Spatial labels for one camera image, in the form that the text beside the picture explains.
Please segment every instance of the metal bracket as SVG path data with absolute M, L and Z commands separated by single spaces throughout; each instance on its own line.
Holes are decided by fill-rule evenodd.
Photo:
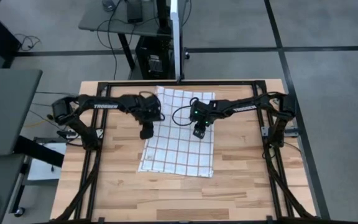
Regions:
M 262 133 L 263 137 L 269 136 L 269 127 L 266 126 L 261 127 L 260 132 Z
M 78 135 L 74 130 L 68 129 L 67 131 L 75 133 L 74 135 L 67 135 L 66 136 L 67 139 L 81 139 L 81 136 Z M 97 129 L 96 130 L 96 135 L 98 136 L 98 139 L 103 138 L 103 130 L 102 129 Z
M 267 137 L 269 135 L 269 127 L 263 126 L 260 128 L 260 132 L 263 137 Z M 284 137 L 298 137 L 299 129 L 295 126 L 286 128 L 284 131 Z
M 300 130 L 298 127 L 292 126 L 286 128 L 284 131 L 284 137 L 298 137 L 300 134 Z

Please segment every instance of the wire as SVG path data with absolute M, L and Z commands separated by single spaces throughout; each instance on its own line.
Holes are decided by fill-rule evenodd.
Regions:
M 33 49 L 38 43 L 42 43 L 41 40 L 38 37 L 33 36 L 33 35 L 25 35 L 25 34 L 14 34 L 14 35 L 24 36 L 24 38 L 23 38 L 23 40 L 21 42 L 21 45 L 20 45 L 20 49 L 22 51 L 29 51 L 29 50 Z M 27 49 L 25 49 L 25 48 L 23 48 L 23 46 L 24 46 L 25 40 L 27 40 L 27 39 L 30 40 L 31 44 L 27 46 Z
M 23 128 L 33 128 L 33 127 L 38 126 L 44 122 L 45 122 L 45 120 L 42 120 L 42 121 L 34 123 L 34 124 L 23 125 Z
M 107 27 L 107 39 L 109 41 L 109 46 L 110 46 L 112 55 L 114 56 L 114 61 L 115 61 L 115 65 L 116 65 L 115 68 L 114 68 L 114 75 L 112 76 L 113 80 L 116 79 L 116 74 L 117 74 L 117 57 L 116 57 L 116 54 L 114 53 L 114 49 L 112 47 L 111 40 L 110 40 L 110 24 L 111 24 L 112 17 L 115 15 L 115 13 L 117 11 L 117 8 L 118 8 L 119 4 L 121 3 L 121 1 L 122 0 L 119 0 L 117 6 L 114 8 L 114 11 L 112 12 L 112 14 L 110 16 L 109 24 L 108 24 L 108 27 Z
M 56 95 L 65 95 L 65 96 L 76 96 L 74 93 L 64 93 L 64 92 L 49 92 L 49 91 L 36 91 L 38 94 L 56 94 Z
M 292 146 L 293 148 L 297 149 L 297 150 L 302 154 L 302 151 L 300 150 L 300 148 L 294 146 L 293 144 L 290 144 L 290 143 L 288 143 L 288 142 L 284 142 L 284 144 L 287 144 L 287 145 L 289 145 L 289 146 Z
M 145 23 L 148 22 L 148 21 L 152 21 L 152 20 L 154 20 L 154 19 L 157 19 L 157 17 L 151 18 L 151 19 L 147 19 L 146 21 L 141 22 L 140 24 L 132 24 L 132 23 L 129 23 L 129 22 L 125 22 L 125 21 L 123 21 L 123 20 L 120 20 L 120 19 L 112 19 L 111 22 L 113 22 L 113 21 L 118 21 L 118 22 L 121 22 L 121 23 L 124 23 L 124 24 L 132 24 L 132 25 L 134 25 L 134 28 L 133 28 L 133 30 L 132 30 L 132 32 L 131 32 L 131 37 L 130 37 L 130 39 L 129 39 L 128 45 L 127 45 L 127 46 L 120 47 L 120 48 L 116 48 L 116 49 L 113 48 L 113 50 L 122 50 L 122 49 L 125 48 L 125 47 L 129 47 L 130 44 L 131 44 L 131 42 L 132 42 L 132 36 L 133 36 L 133 34 L 134 34 L 134 32 L 135 32 L 135 28 L 136 28 L 136 27 L 139 27 L 139 26 L 141 26 L 141 25 L 143 25 L 143 24 L 145 24 Z M 100 27 L 101 27 L 104 23 L 106 23 L 106 22 L 109 22 L 109 20 L 106 20 L 106 21 L 103 21 L 102 23 L 100 23 L 100 25 L 99 25 L 98 28 L 96 29 L 96 35 L 98 36 L 99 43 L 100 43 L 103 47 L 105 47 L 105 48 L 107 48 L 107 49 L 111 49 L 109 46 L 107 46 L 105 43 L 103 43 L 103 41 L 101 40 L 100 35 L 99 35 Z
M 38 116 L 39 118 L 43 119 L 44 121 L 50 123 L 51 125 L 55 126 L 56 128 L 58 128 L 59 130 L 63 131 L 62 128 L 59 128 L 58 126 L 56 126 L 55 124 L 53 124 L 52 122 L 48 121 L 47 119 L 43 118 L 41 115 L 37 114 L 36 112 L 29 110 L 31 113 L 35 114 L 36 116 Z
M 189 105 L 189 106 L 182 106 L 182 107 L 178 108 L 177 110 L 175 110 L 175 112 L 173 112 L 173 114 L 172 114 L 172 121 L 173 121 L 177 126 L 189 126 L 189 125 L 192 124 L 192 121 L 190 121 L 190 123 L 188 123 L 188 124 L 179 124 L 178 122 L 175 121 L 175 114 L 176 114 L 178 111 L 182 110 L 182 109 L 191 107 L 191 106 L 193 105 L 193 104 L 192 104 L 193 100 L 199 101 L 200 99 L 197 98 L 197 97 L 193 97 L 193 98 L 190 100 L 190 105 Z
M 183 27 L 183 26 L 187 23 L 187 20 L 189 19 L 190 14 L 191 14 L 191 8 L 193 7 L 193 4 L 191 3 L 191 0 L 189 0 L 189 1 L 190 1 L 190 10 L 189 10 L 189 14 L 187 15 L 187 18 L 186 18 L 185 22 L 183 23 L 182 27 Z
M 100 25 L 99 25 L 98 28 L 96 29 L 96 35 L 98 36 L 98 40 L 99 40 L 100 44 L 103 45 L 105 48 L 110 49 L 112 55 L 114 56 L 115 68 L 114 68 L 114 75 L 112 76 L 113 80 L 116 79 L 116 75 L 117 75 L 117 57 L 116 57 L 116 53 L 114 52 L 114 50 L 121 50 L 121 49 L 123 49 L 123 48 L 129 47 L 129 45 L 130 45 L 131 42 L 132 42 L 132 37 L 133 37 L 133 34 L 134 34 L 134 32 L 135 32 L 135 28 L 136 28 L 137 26 L 141 26 L 141 25 L 145 24 L 145 23 L 148 22 L 148 21 L 151 21 L 151 20 L 154 20 L 154 19 L 155 19 L 155 18 L 151 18 L 151 19 L 148 19 L 148 20 L 146 20 L 146 21 L 144 21 L 144 22 L 142 22 L 142 23 L 140 23 L 140 24 L 134 24 L 134 28 L 132 29 L 131 37 L 130 37 L 130 39 L 129 39 L 128 45 L 127 45 L 127 46 L 122 46 L 122 47 L 120 47 L 120 48 L 118 48 L 118 49 L 113 48 L 113 47 L 112 47 L 112 43 L 111 43 L 111 39 L 110 39 L 110 25 L 111 25 L 111 22 L 112 22 L 112 21 L 119 21 L 119 22 L 122 22 L 122 23 L 125 23 L 125 24 L 131 24 L 131 23 L 122 21 L 122 20 L 120 20 L 120 19 L 113 19 L 114 15 L 115 15 L 115 13 L 116 13 L 116 10 L 117 10 L 117 8 L 118 8 L 118 5 L 121 3 L 121 1 L 122 1 L 122 0 L 119 0 L 119 2 L 117 3 L 117 6 L 114 8 L 114 10 L 113 10 L 113 12 L 112 12 L 112 14 L 111 14 L 111 16 L 110 16 L 110 19 L 107 20 L 107 21 L 103 21 L 102 23 L 100 23 Z M 108 45 L 108 46 L 102 42 L 102 40 L 100 39 L 100 36 L 99 36 L 100 27 L 101 27 L 105 22 L 108 22 L 108 28 L 107 28 L 107 38 L 108 38 L 108 42 L 109 42 L 109 45 Z
M 276 154 L 270 156 L 271 159 L 273 159 L 274 157 L 276 156 Z M 262 158 L 266 159 L 266 155 L 265 155 L 265 152 L 262 153 Z
M 43 103 L 31 103 L 32 105 L 36 105 L 36 106 L 49 106 L 51 107 L 51 105 L 46 105 L 46 104 L 43 104 Z

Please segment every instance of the desk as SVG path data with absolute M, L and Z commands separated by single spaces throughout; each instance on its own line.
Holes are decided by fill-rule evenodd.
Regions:
M 118 5 L 118 8 L 116 9 L 115 15 L 112 18 L 110 29 L 108 29 L 108 22 L 104 21 L 110 20 L 112 12 L 106 12 L 103 10 L 101 0 L 92 1 L 88 4 L 87 10 L 82 17 L 80 24 L 78 25 L 78 28 L 83 30 L 90 30 L 90 31 L 103 31 L 107 32 L 108 30 L 112 33 L 117 33 L 119 40 L 122 45 L 122 49 L 126 55 L 128 64 L 131 68 L 131 70 L 135 69 L 135 62 L 132 58 L 132 53 L 129 48 L 129 44 L 127 42 L 127 39 L 125 37 L 125 34 L 131 34 L 131 35 L 141 35 L 141 36 L 149 36 L 149 37 L 159 37 L 159 38 L 168 38 L 172 39 L 173 34 L 172 32 L 169 33 L 163 33 L 159 32 L 159 26 L 157 24 L 158 19 L 153 19 L 157 17 L 157 8 L 155 6 L 155 1 L 142 1 L 142 13 L 143 13 L 143 22 L 139 23 L 141 25 L 138 25 L 134 29 L 133 24 L 127 24 L 120 21 L 117 21 L 115 19 L 122 20 L 124 22 L 127 21 L 127 11 L 126 11 L 126 4 L 122 0 L 122 2 Z M 178 15 L 179 15 L 179 21 L 182 22 L 183 18 L 185 16 L 185 9 L 186 9 L 186 1 L 185 0 L 179 0 L 178 1 Z M 178 38 L 180 41 L 180 49 L 182 50 L 183 46 L 181 43 L 182 37 L 181 34 L 179 36 L 175 36 L 175 38 Z M 175 70 L 173 69 L 172 72 L 173 76 L 175 76 Z M 133 76 L 134 78 L 139 78 L 140 70 L 134 70 Z
M 284 92 L 281 80 L 266 80 L 268 91 Z M 81 94 L 95 95 L 98 82 L 83 82 Z M 190 91 L 213 91 L 216 99 L 236 100 L 252 96 L 244 85 L 175 85 Z M 155 91 L 155 86 L 115 86 L 111 96 Z M 81 120 L 90 125 L 92 111 Z M 249 111 L 217 120 L 214 131 L 212 178 L 137 172 L 144 141 L 141 127 L 119 111 L 108 111 L 104 132 L 93 217 L 107 222 L 162 220 L 265 220 L 274 215 L 257 113 Z M 297 145 L 296 139 L 286 139 Z M 315 214 L 300 153 L 287 145 L 282 149 L 287 181 L 293 194 Z M 67 147 L 51 218 L 59 216 L 78 190 L 85 151 Z M 85 216 L 85 195 L 81 216 Z M 284 203 L 281 203 L 285 215 Z
M 0 223 L 22 169 L 24 154 L 57 166 L 63 161 L 63 155 L 19 136 L 41 74 L 40 70 L 0 69 Z

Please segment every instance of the black cable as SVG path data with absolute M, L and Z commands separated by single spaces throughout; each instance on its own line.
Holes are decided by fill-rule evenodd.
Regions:
M 112 14 L 110 16 L 109 24 L 108 24 L 108 27 L 107 27 L 107 39 L 109 41 L 109 46 L 110 46 L 112 55 L 114 56 L 114 61 L 115 61 L 115 65 L 116 65 L 115 68 L 114 68 L 114 75 L 112 76 L 113 80 L 116 79 L 116 74 L 117 74 L 117 57 L 116 57 L 116 53 L 114 53 L 114 49 L 112 47 L 111 40 L 110 40 L 110 24 L 111 24 L 112 17 L 115 15 L 115 13 L 117 11 L 117 8 L 118 8 L 119 4 L 121 3 L 121 1 L 122 0 L 119 0 L 118 3 L 117 3 L 116 8 L 114 8 L 114 11 L 112 12 Z
M 270 156 L 270 158 L 273 159 L 275 156 L 276 156 L 276 154 Z M 266 154 L 265 154 L 265 152 L 262 153 L 262 158 L 266 159 Z
M 174 118 L 175 113 L 177 113 L 178 111 L 180 111 L 180 110 L 182 110 L 182 109 L 189 108 L 189 107 L 191 107 L 191 105 L 190 105 L 190 106 L 182 106 L 182 107 L 178 108 L 177 110 L 175 110 L 175 112 L 173 112 L 173 114 L 172 114 L 172 121 L 173 121 L 177 126 L 189 126 L 189 125 L 192 124 L 192 121 L 190 121 L 190 123 L 188 123 L 188 124 L 179 124 L 178 122 L 175 121 L 175 118 Z
M 71 143 L 72 141 L 78 139 L 79 136 L 80 136 L 80 135 L 77 134 L 77 136 L 76 136 L 75 138 L 68 140 L 68 141 L 66 142 L 66 144 L 69 145 L 69 146 L 83 147 L 82 144 L 74 144 L 74 143 Z
M 37 106 L 49 106 L 51 107 L 52 105 L 46 105 L 46 104 L 43 104 L 43 103 L 31 103 L 32 105 L 37 105 Z
M 64 93 L 64 92 L 49 92 L 49 91 L 36 91 L 38 94 L 56 94 L 56 95 L 65 95 L 65 96 L 76 96 L 74 93 Z
M 200 99 L 198 99 L 197 97 L 193 97 L 193 98 L 190 100 L 190 105 L 189 105 L 189 106 L 182 106 L 182 107 L 178 108 L 177 110 L 175 110 L 175 112 L 173 112 L 173 114 L 172 114 L 172 121 L 173 121 L 177 126 L 189 126 L 189 125 L 192 124 L 192 121 L 190 121 L 190 123 L 188 123 L 188 124 L 179 124 L 178 122 L 175 121 L 174 115 L 175 115 L 178 111 L 180 111 L 180 110 L 182 110 L 182 109 L 191 107 L 193 100 L 199 101 Z
M 133 28 L 133 30 L 132 30 L 132 32 L 131 32 L 131 37 L 130 37 L 130 39 L 129 39 L 128 45 L 127 45 L 127 46 L 120 47 L 120 48 L 117 48 L 117 49 L 113 49 L 113 50 L 122 50 L 124 47 L 129 47 L 130 44 L 131 44 L 131 42 L 132 42 L 132 36 L 133 36 L 133 34 L 134 34 L 134 32 L 135 32 L 135 28 L 136 28 L 136 27 L 139 27 L 139 26 L 141 26 L 141 25 L 143 25 L 143 24 L 145 24 L 145 23 L 148 22 L 148 21 L 154 20 L 154 19 L 157 19 L 157 17 L 151 18 L 151 19 L 147 19 L 146 21 L 141 22 L 140 24 L 132 24 L 132 23 L 129 23 L 129 22 L 125 22 L 125 21 L 123 21 L 123 20 L 121 20 L 121 19 L 112 19 L 111 22 L 113 22 L 113 21 L 118 21 L 118 22 L 121 22 L 121 23 L 124 23 L 124 24 L 134 25 L 134 28 Z M 106 21 L 103 21 L 102 23 L 100 23 L 100 25 L 99 25 L 98 28 L 96 29 L 96 35 L 98 36 L 99 43 L 100 43 L 103 47 L 105 47 L 105 48 L 107 48 L 107 49 L 111 49 L 109 46 L 107 46 L 105 43 L 103 43 L 103 41 L 100 39 L 100 35 L 99 35 L 100 27 L 101 27 L 104 23 L 106 23 L 106 22 L 109 22 L 109 20 L 106 20 Z
M 29 50 L 33 49 L 38 43 L 41 43 L 41 40 L 38 37 L 33 36 L 33 35 L 25 35 L 25 34 L 14 34 L 14 35 L 24 36 L 24 38 L 23 38 L 23 40 L 21 42 L 21 46 L 20 46 L 20 49 L 22 51 L 29 51 Z M 25 48 L 23 48 L 23 46 L 24 46 L 24 43 L 25 43 L 25 41 L 27 39 L 30 40 L 31 44 L 27 46 L 27 49 L 25 49 Z
M 58 126 L 54 125 L 52 122 L 50 122 L 49 120 L 43 118 L 41 115 L 37 114 L 36 112 L 29 110 L 31 113 L 35 114 L 36 116 L 38 116 L 39 118 L 43 119 L 44 121 L 50 123 L 51 125 L 55 126 L 56 128 L 58 128 L 59 130 L 63 131 L 62 128 L 59 128 Z
M 190 1 L 190 10 L 189 10 L 189 14 L 187 15 L 187 18 L 186 18 L 186 20 L 184 21 L 184 23 L 183 23 L 183 25 L 182 25 L 182 27 L 187 23 L 187 20 L 189 19 L 189 17 L 190 17 L 190 14 L 191 14 L 191 8 L 193 7 L 193 4 L 191 3 L 191 0 L 189 0 Z
M 284 144 L 287 144 L 287 145 L 289 145 L 289 146 L 292 146 L 293 148 L 297 149 L 297 150 L 302 154 L 301 149 L 298 148 L 298 147 L 296 147 L 296 146 L 294 146 L 293 144 L 290 144 L 290 143 L 288 143 L 288 142 L 284 142 Z

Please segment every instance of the gray floor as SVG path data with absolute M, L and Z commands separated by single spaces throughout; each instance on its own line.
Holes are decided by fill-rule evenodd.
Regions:
M 0 20 L 13 33 L 40 37 L 42 44 L 34 51 L 100 50 L 103 47 L 94 32 L 77 28 L 90 2 L 2 0 Z M 358 45 L 358 1 L 271 2 L 284 46 Z M 193 0 L 183 40 L 187 47 L 275 45 L 263 0 Z M 118 46 L 114 35 L 113 45 Z M 298 52 L 286 56 L 331 218 L 358 221 L 358 52 Z M 110 55 L 21 57 L 12 67 L 42 69 L 40 91 L 76 93 L 81 81 L 111 80 L 112 59 Z M 117 59 L 117 79 L 125 80 L 128 65 L 122 55 Z M 192 54 L 186 61 L 185 75 L 189 79 L 284 79 L 277 53 Z M 34 102 L 51 103 L 57 98 L 40 95 Z M 32 110 L 42 116 L 51 113 L 50 108 L 41 106 L 32 106 Z M 29 114 L 25 123 L 38 120 Z M 22 134 L 30 138 L 55 136 L 56 130 L 44 123 L 25 128 Z M 53 197 L 53 187 L 28 188 L 22 203 L 28 208 L 26 215 L 7 215 L 4 222 L 47 221 Z

